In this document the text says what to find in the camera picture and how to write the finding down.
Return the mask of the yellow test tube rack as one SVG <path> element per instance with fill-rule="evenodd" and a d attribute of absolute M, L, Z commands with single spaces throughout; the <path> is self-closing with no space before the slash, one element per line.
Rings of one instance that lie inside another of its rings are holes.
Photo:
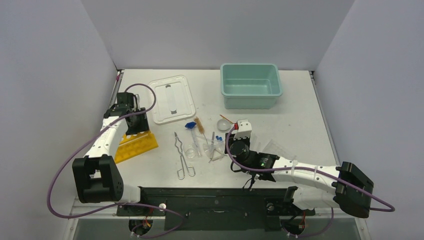
<path fill-rule="evenodd" d="M 118 145 L 114 162 L 119 164 L 133 157 L 157 148 L 158 142 L 150 131 L 137 134 L 124 135 Z"/>

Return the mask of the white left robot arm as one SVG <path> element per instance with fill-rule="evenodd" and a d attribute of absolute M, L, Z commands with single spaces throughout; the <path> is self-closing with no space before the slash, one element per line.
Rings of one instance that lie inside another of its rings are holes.
<path fill-rule="evenodd" d="M 103 116 L 101 135 L 84 157 L 72 163 L 77 195 L 81 203 L 129 203 L 136 215 L 149 209 L 149 201 L 141 196 L 141 188 L 124 184 L 115 163 L 120 142 L 127 136 L 146 132 L 149 123 L 137 96 L 120 92 L 116 103 Z"/>

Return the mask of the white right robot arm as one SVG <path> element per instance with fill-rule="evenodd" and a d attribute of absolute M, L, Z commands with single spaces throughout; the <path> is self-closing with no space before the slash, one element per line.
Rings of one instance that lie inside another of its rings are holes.
<path fill-rule="evenodd" d="M 293 183 L 282 199 L 283 209 L 294 214 L 298 210 L 339 208 L 346 214 L 366 219 L 371 210 L 373 181 L 355 164 L 343 162 L 340 166 L 322 166 L 289 160 L 271 153 L 249 149 L 247 139 L 227 143 L 240 171 L 252 176 L 253 181 Z"/>

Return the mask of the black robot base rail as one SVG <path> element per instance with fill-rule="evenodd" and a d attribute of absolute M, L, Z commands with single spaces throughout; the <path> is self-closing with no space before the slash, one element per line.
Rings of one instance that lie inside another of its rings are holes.
<path fill-rule="evenodd" d="M 301 210 L 293 203 L 294 187 L 289 188 L 157 188 L 141 189 L 139 206 L 122 206 L 119 217 L 134 217 L 138 222 L 147 216 L 164 217 L 164 229 L 181 222 L 172 213 L 152 209 L 164 204 L 166 209 L 184 217 L 181 231 L 279 231 L 281 224 L 293 217 L 314 216 L 315 210 Z"/>

